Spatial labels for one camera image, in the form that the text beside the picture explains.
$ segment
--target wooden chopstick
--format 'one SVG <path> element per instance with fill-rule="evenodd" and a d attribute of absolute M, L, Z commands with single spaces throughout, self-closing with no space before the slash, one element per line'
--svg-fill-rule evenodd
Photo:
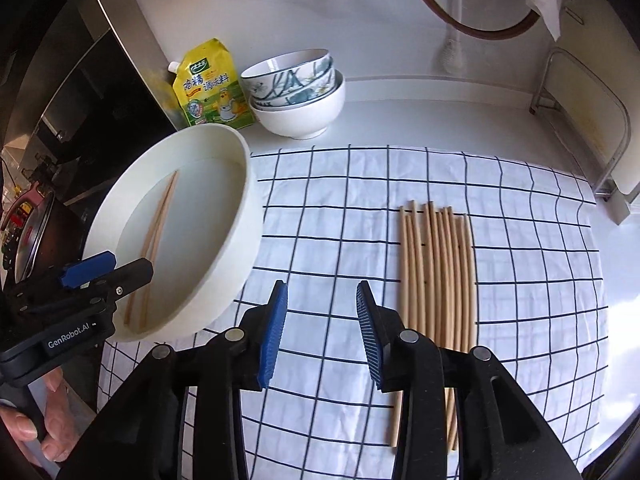
<path fill-rule="evenodd" d="M 437 346 L 469 352 L 477 338 L 476 266 L 468 216 L 450 207 L 423 207 L 424 235 L 417 205 L 400 208 L 402 323 L 429 337 Z M 446 388 L 447 449 L 458 448 L 458 420 L 452 388 Z M 397 447 L 402 392 L 396 395 L 391 445 Z"/>
<path fill-rule="evenodd" d="M 456 218 L 453 211 L 447 208 L 449 217 L 449 229 L 451 231 L 451 247 L 453 256 L 453 347 L 460 352 L 462 350 L 462 276 L 460 275 L 460 245 L 458 243 L 458 230 L 456 229 Z"/>
<path fill-rule="evenodd" d="M 415 237 L 414 222 L 411 214 L 406 216 L 407 252 L 409 256 L 409 323 L 405 327 L 418 328 L 418 283 L 415 276 Z"/>
<path fill-rule="evenodd" d="M 400 208 L 400 319 L 405 326 L 409 326 L 409 246 L 408 246 L 408 216 L 404 207 Z M 398 447 L 400 433 L 400 418 L 402 415 L 402 392 L 396 392 L 394 410 L 391 420 L 389 441 L 391 447 Z"/>
<path fill-rule="evenodd" d="M 433 312 L 431 320 L 431 340 L 440 346 L 440 326 L 442 324 L 442 264 L 440 261 L 440 230 L 433 202 L 429 202 L 429 224 L 431 225 L 431 249 L 433 253 Z"/>
<path fill-rule="evenodd" d="M 177 171 L 172 175 L 171 182 L 169 184 L 169 189 L 166 194 L 166 199 L 164 200 L 164 204 L 162 204 L 162 211 L 160 212 L 160 216 L 158 219 L 158 225 L 156 226 L 156 230 L 154 232 L 154 242 L 151 247 L 151 254 L 148 260 L 154 264 L 156 262 L 156 255 L 158 254 L 158 247 L 160 246 L 160 240 L 162 239 L 162 229 L 164 228 L 164 222 L 166 221 L 167 214 L 169 213 L 169 207 L 171 205 L 171 200 L 174 197 L 175 185 L 178 182 Z M 142 295 L 142 306 L 140 311 L 140 328 L 139 332 L 144 332 L 146 329 L 146 322 L 148 317 L 148 304 L 149 304 L 149 295 L 151 291 L 151 283 L 148 283 Z"/>
<path fill-rule="evenodd" d="M 458 232 L 458 245 L 460 247 L 460 282 L 462 285 L 462 333 L 461 351 L 469 352 L 469 307 L 470 307 L 470 291 L 469 291 L 469 264 L 466 256 L 466 224 L 465 218 L 457 218 L 456 230 Z"/>
<path fill-rule="evenodd" d="M 469 285 L 469 333 L 468 333 L 468 347 L 471 350 L 476 346 L 478 340 L 478 326 L 476 325 L 476 319 L 478 318 L 478 297 L 476 291 L 476 255 L 472 247 L 473 238 L 471 235 L 471 224 L 469 217 L 465 216 L 465 253 L 466 261 L 468 265 L 468 285 Z"/>
<path fill-rule="evenodd" d="M 162 192 L 162 196 L 160 197 L 160 202 L 158 202 L 158 207 L 156 207 L 156 212 L 151 218 L 151 223 L 149 224 L 149 228 L 146 231 L 145 241 L 142 243 L 142 249 L 140 250 L 140 258 L 146 258 L 146 255 L 149 252 L 149 247 L 151 246 L 151 242 L 153 241 L 154 235 L 158 230 L 158 222 L 160 220 L 160 215 L 164 210 L 164 204 L 166 203 L 167 197 L 169 195 L 169 192 L 172 189 L 172 186 L 174 184 L 177 174 L 178 174 L 178 171 L 174 171 L 171 178 L 169 179 L 169 182 L 164 188 L 164 191 Z M 129 294 L 129 297 L 127 298 L 127 305 L 125 306 L 125 311 L 124 311 L 125 325 L 131 324 L 131 312 L 133 310 L 133 304 L 135 304 L 135 298 L 136 298 L 136 291 Z"/>
<path fill-rule="evenodd" d="M 444 238 L 446 244 L 446 266 L 447 275 L 447 302 L 446 302 L 446 311 L 444 313 L 445 316 L 445 348 L 449 348 L 455 350 L 454 348 L 454 338 L 455 338 L 455 268 L 453 265 L 453 240 L 452 240 L 452 225 L 451 219 L 453 218 L 453 212 L 450 207 L 442 209 L 440 212 L 442 216 L 442 224 L 444 228 Z M 453 420 L 455 419 L 455 399 L 454 392 L 452 388 L 446 389 L 446 414 L 447 414 L 447 449 L 451 449 L 453 447 L 453 439 L 455 438 L 455 433 L 453 432 Z"/>
<path fill-rule="evenodd" d="M 415 200 L 411 202 L 411 219 L 414 227 L 414 251 L 415 251 L 415 283 L 417 288 L 417 304 L 418 311 L 417 324 L 415 329 L 422 335 L 426 335 L 426 298 L 424 285 L 424 255 L 422 252 L 422 233 L 420 232 L 420 222 L 418 221 L 417 204 Z"/>
<path fill-rule="evenodd" d="M 422 210 L 424 211 L 424 277 L 425 282 L 425 327 L 426 331 L 424 335 L 434 341 L 435 339 L 435 283 L 433 272 L 433 236 L 434 231 L 431 223 L 431 210 L 433 209 L 433 202 L 424 204 Z"/>

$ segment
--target white cloth with blue grid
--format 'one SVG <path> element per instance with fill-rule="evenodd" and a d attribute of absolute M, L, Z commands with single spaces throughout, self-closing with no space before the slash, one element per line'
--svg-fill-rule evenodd
<path fill-rule="evenodd" d="M 170 342 L 206 343 L 289 285 L 289 313 L 268 390 L 242 393 L 252 479 L 388 479 L 392 397 L 373 387 L 355 309 L 369 280 L 398 304 L 398 208 L 434 201 L 469 214 L 478 272 L 478 343 L 493 350 L 584 465 L 607 367 L 606 304 L 589 222 L 588 183 L 549 168 L 389 146 L 254 155 L 264 237 L 238 298 L 208 328 Z M 148 343 L 105 346 L 104 404 Z M 189 396 L 183 476 L 191 479 L 196 390 Z M 451 478 L 457 453 L 449 455 Z"/>

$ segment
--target blue tape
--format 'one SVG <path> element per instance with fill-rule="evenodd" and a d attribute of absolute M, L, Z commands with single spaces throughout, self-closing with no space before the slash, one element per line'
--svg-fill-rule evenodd
<path fill-rule="evenodd" d="M 104 251 L 67 267 L 62 276 L 60 276 L 60 283 L 69 288 L 76 288 L 94 280 L 98 276 L 111 272 L 115 268 L 116 257 L 113 253 Z"/>

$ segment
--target wall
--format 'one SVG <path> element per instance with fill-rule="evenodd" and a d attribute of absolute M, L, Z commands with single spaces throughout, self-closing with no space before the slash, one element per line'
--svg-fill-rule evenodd
<path fill-rule="evenodd" d="M 584 24 L 563 14 L 558 44 L 587 65 L 621 99 L 631 119 L 631 142 L 613 171 L 622 193 L 640 182 L 640 50 L 606 0 L 569 0 Z M 582 73 L 559 62 L 547 87 L 577 123 L 581 132 L 605 156 L 622 138 L 618 108 Z"/>
<path fill-rule="evenodd" d="M 448 6 L 449 0 L 438 0 Z M 438 56 L 447 29 L 421 0 L 138 0 L 168 59 L 219 38 L 239 70 L 267 57 L 322 46 L 349 78 L 447 76 Z M 463 21 L 501 28 L 526 15 L 524 0 L 463 0 Z M 533 90 L 551 36 L 542 20 L 519 38 L 463 36 L 461 78 Z"/>

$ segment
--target metal rack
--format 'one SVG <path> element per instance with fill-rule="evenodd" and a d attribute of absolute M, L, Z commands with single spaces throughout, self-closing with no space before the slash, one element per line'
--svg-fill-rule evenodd
<path fill-rule="evenodd" d="M 587 76 L 589 76 L 589 78 L 595 82 L 610 99 L 612 99 L 622 113 L 625 123 L 622 140 L 620 140 L 620 143 L 615 149 L 613 155 L 607 161 L 602 160 L 601 156 L 597 153 L 597 150 L 590 142 L 588 142 L 587 139 L 584 138 L 584 136 L 580 134 L 567 111 L 562 108 L 560 103 L 545 88 L 551 62 L 556 56 L 566 57 Z M 553 105 L 547 106 L 541 104 L 542 99 L 551 99 Z M 538 90 L 531 99 L 529 111 L 540 117 L 541 120 L 545 121 L 545 123 L 551 127 L 558 140 L 574 158 L 574 161 L 584 176 L 588 179 L 591 189 L 593 189 L 593 193 L 596 196 L 603 196 L 605 198 L 611 196 L 613 191 L 616 189 L 615 183 L 609 183 L 611 173 L 619 163 L 620 158 L 625 154 L 631 140 L 631 122 L 629 119 L 629 113 L 626 110 L 624 103 L 616 94 L 613 93 L 613 90 L 611 90 L 611 88 L 609 88 L 602 79 L 595 75 L 573 54 L 564 48 L 555 47 L 551 50 L 546 59 L 542 81 L 538 86 Z M 558 117 L 554 117 L 554 115 L 560 115 L 564 119 L 565 126 L 568 127 L 563 128 L 558 122 Z"/>

